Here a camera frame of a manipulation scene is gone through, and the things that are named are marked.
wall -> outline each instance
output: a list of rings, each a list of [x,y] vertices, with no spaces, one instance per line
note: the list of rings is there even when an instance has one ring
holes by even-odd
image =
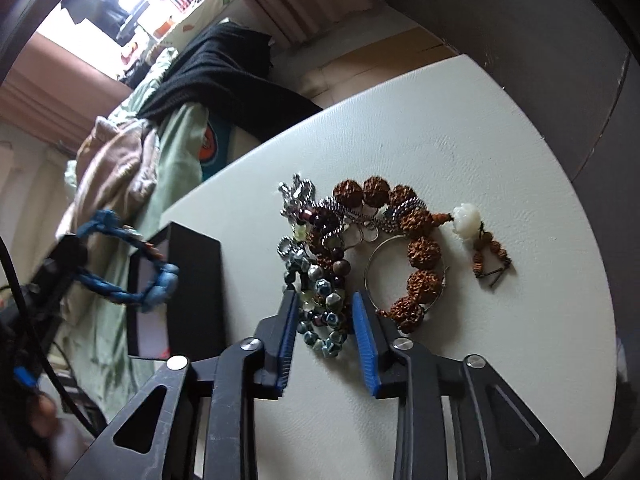
[[[25,281],[54,242],[66,198],[64,158],[45,143],[0,123],[0,140],[10,142],[14,164],[0,192],[0,236],[9,248],[18,277]],[[0,270],[0,285],[6,283]]]

floor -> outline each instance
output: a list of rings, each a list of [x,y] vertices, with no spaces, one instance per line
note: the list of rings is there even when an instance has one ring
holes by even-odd
[[[455,55],[417,23],[383,7],[354,16],[309,44],[276,56],[272,79],[327,108]]]

silver chain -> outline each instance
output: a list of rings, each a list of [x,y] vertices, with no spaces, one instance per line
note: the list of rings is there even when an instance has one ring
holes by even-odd
[[[327,196],[315,201],[316,186],[309,179],[301,179],[299,174],[294,174],[292,186],[284,182],[278,185],[278,190],[282,193],[283,207],[280,214],[295,225],[298,212],[304,209],[323,207],[336,214],[340,219],[340,226],[333,231],[322,236],[321,243],[324,245],[329,238],[339,236],[344,231],[345,224],[357,224],[360,228],[375,230],[378,229],[387,234],[398,234],[402,232],[400,228],[400,218],[411,209],[426,208],[426,204],[418,197],[405,200],[398,207],[387,206],[382,211],[378,210],[369,215],[362,211],[354,211],[340,204],[334,197]],[[282,237],[278,243],[278,254],[281,258],[286,258],[292,251],[304,248],[303,242],[297,242],[289,237]]]

orange object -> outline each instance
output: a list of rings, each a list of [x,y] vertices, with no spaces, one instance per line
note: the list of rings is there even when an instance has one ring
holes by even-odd
[[[156,30],[154,31],[154,36],[158,38],[158,40],[160,40],[161,38],[164,37],[166,33],[169,32],[169,29],[173,26],[174,26],[174,20],[169,18],[162,25],[160,25],[160,27],[156,28]]]

tabletop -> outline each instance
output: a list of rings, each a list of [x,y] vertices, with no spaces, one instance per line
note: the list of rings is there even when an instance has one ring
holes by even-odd
[[[229,165],[162,216],[222,244],[229,341],[253,333],[280,303],[290,235],[280,181],[311,179],[317,196],[345,178],[371,175],[412,186],[431,211],[477,205],[508,250],[513,272],[495,290],[479,285],[472,253],[440,228],[447,288],[413,334],[433,353],[483,355],[583,474],[601,462],[616,373],[615,328],[600,253],[588,220],[545,141],[510,97],[471,59],[458,56],[369,89],[297,124]],[[371,246],[347,252],[348,289],[362,286]],[[404,248],[375,272],[382,303],[403,295]],[[326,360],[296,339],[289,386],[257,401],[262,480],[388,480],[395,400],[367,395],[351,337]]]

